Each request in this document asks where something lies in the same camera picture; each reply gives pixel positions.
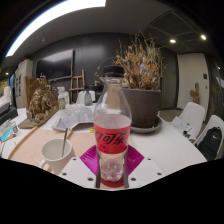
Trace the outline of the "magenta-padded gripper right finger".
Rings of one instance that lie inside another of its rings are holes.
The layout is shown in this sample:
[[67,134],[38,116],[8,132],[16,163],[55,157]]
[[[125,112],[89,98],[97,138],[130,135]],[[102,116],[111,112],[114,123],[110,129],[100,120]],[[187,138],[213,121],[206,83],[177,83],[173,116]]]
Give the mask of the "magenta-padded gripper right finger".
[[164,176],[154,160],[144,157],[134,147],[128,146],[124,160],[124,188],[143,187]]

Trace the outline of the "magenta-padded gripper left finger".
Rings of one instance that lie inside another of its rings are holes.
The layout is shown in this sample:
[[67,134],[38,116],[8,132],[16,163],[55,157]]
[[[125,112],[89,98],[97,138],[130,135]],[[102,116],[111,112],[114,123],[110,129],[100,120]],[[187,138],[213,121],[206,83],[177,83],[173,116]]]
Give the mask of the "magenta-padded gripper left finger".
[[101,178],[96,146],[80,157],[72,157],[59,176],[84,188],[99,188]]

